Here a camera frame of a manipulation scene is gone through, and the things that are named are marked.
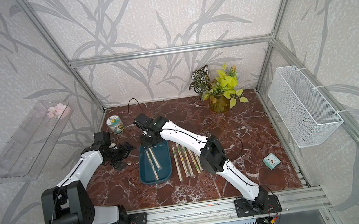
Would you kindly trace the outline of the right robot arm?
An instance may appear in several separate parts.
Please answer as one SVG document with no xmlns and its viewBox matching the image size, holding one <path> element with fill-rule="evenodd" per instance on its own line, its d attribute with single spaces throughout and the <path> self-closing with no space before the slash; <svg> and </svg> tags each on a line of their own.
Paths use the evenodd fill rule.
<svg viewBox="0 0 359 224">
<path fill-rule="evenodd" d="M 219 139 L 197 135 L 177 126 L 165 117 L 149 118 L 140 114 L 134 124 L 142 130 L 140 142 L 144 147 L 154 146 L 161 141 L 172 141 L 194 152 L 201 167 L 210 174 L 217 174 L 232 184 L 248 201 L 259 209 L 268 203 L 268 191 L 240 172 L 228 159 Z"/>
</svg>

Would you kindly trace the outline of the chopstick pair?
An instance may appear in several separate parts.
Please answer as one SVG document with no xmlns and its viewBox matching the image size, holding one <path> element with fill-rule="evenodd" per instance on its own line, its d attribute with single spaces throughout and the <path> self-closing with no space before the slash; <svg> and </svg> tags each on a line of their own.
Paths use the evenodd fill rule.
<svg viewBox="0 0 359 224">
<path fill-rule="evenodd" d="M 182 148 L 182 152 L 184 153 L 184 155 L 185 155 L 185 159 L 186 159 L 186 163 L 187 163 L 187 166 L 188 166 L 188 170 L 189 170 L 189 173 L 190 173 L 190 176 L 195 176 L 194 175 L 194 172 L 193 172 L 193 169 L 192 169 L 192 167 L 191 167 L 191 164 L 190 164 L 190 161 L 189 161 L 189 158 L 188 158 L 188 154 L 187 154 L 187 151 L 186 151 L 186 149 L 185 149 L 185 147 L 181 147 Z"/>
<path fill-rule="evenodd" d="M 199 166 L 200 171 L 202 171 L 203 169 L 202 169 L 201 163 L 200 163 L 200 161 L 199 161 L 199 156 L 197 156 L 196 154 L 194 154 L 194 157 L 195 157 L 195 159 L 196 159 L 196 162 L 197 162 L 197 164 L 198 164 L 198 166 Z"/>
<path fill-rule="evenodd" d="M 199 167 L 199 165 L 198 165 L 198 163 L 197 163 L 197 161 L 196 161 L 196 159 L 195 159 L 194 154 L 192 153 L 192 151 L 191 151 L 190 149 L 188 149 L 188 153 L 190 154 L 190 157 L 191 157 L 191 159 L 192 159 L 192 161 L 193 161 L 193 163 L 194 163 L 194 166 L 195 166 L 195 168 L 196 168 L 198 174 L 201 174 L 200 167 Z"/>
</svg>

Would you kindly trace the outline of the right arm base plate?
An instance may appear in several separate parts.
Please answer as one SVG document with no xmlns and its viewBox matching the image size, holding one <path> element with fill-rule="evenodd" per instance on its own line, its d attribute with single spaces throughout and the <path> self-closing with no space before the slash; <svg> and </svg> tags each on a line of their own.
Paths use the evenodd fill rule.
<svg viewBox="0 0 359 224">
<path fill-rule="evenodd" d="M 250 201 L 245 198 L 237 198 L 234 201 L 237 217 L 246 217 L 262 214 L 272 214 L 282 212 L 281 203 L 278 196 L 270 194 L 265 203 Z"/>
</svg>

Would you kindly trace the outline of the teal storage box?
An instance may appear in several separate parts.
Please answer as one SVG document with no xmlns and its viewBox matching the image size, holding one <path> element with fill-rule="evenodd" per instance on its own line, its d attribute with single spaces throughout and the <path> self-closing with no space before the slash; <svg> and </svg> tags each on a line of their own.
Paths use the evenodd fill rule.
<svg viewBox="0 0 359 224">
<path fill-rule="evenodd" d="M 150 148 L 139 148 L 139 178 L 143 184 L 157 185 L 172 176 L 171 156 L 167 141 Z"/>
</svg>

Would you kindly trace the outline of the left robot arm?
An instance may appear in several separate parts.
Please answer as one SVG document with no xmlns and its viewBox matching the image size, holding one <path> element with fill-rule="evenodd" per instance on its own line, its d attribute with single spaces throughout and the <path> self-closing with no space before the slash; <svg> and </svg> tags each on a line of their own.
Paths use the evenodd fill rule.
<svg viewBox="0 0 359 224">
<path fill-rule="evenodd" d="M 45 224 L 129 224 L 130 217 L 123 206 L 95 206 L 87 186 L 99 166 L 117 166 L 134 147 L 126 142 L 111 149 L 108 144 L 96 144 L 84 149 L 78 163 L 57 186 L 41 196 Z"/>
</svg>

